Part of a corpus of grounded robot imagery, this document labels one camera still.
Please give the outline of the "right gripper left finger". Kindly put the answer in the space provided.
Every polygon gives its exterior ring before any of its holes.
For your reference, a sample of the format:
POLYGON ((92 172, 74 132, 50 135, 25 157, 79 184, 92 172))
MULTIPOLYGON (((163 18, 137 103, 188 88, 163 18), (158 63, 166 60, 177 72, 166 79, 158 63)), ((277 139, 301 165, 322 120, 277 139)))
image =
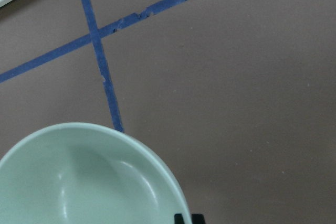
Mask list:
POLYGON ((185 224, 182 214, 175 214, 174 215, 174 224, 185 224))

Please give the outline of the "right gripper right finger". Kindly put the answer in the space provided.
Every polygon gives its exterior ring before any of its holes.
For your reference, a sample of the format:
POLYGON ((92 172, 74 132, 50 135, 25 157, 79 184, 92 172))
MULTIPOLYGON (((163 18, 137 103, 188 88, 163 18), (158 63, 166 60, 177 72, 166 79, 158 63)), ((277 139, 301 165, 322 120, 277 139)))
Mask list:
POLYGON ((191 214, 192 224, 205 224, 203 214, 191 214))

